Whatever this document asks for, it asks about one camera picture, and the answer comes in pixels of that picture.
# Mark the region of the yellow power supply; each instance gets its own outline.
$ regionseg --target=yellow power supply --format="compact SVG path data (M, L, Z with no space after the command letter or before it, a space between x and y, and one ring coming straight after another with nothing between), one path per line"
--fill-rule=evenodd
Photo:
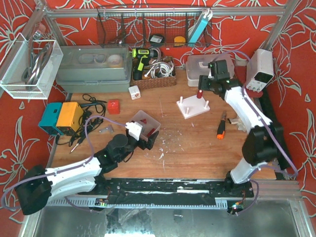
M56 127L66 136L72 136L80 128L79 119L83 110L77 102L64 102Z

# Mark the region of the gray plastic bin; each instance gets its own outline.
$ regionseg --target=gray plastic bin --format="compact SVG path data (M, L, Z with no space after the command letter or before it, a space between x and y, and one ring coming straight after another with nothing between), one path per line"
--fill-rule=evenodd
M127 47L62 46L56 82L69 93L127 92L132 57Z

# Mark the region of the white power supply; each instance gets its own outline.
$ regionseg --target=white power supply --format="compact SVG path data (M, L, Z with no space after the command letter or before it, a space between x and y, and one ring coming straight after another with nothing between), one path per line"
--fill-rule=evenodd
M247 64L246 88L260 92L273 78L272 52L257 49Z

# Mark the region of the aluminum rail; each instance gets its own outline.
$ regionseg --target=aluminum rail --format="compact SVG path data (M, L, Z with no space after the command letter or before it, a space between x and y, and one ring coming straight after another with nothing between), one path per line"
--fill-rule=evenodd
M177 7L177 8L106 8L107 13L194 13L206 7ZM283 6L264 7L212 7L214 16L282 16ZM98 10L91 9L47 9L47 16L56 18L97 17Z

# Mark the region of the teal power supply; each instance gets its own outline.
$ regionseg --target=teal power supply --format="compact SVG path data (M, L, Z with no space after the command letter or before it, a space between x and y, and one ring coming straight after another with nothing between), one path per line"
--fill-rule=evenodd
M49 135L64 135L57 127L57 120L61 111L62 103L49 103L46 106L39 127L43 129Z

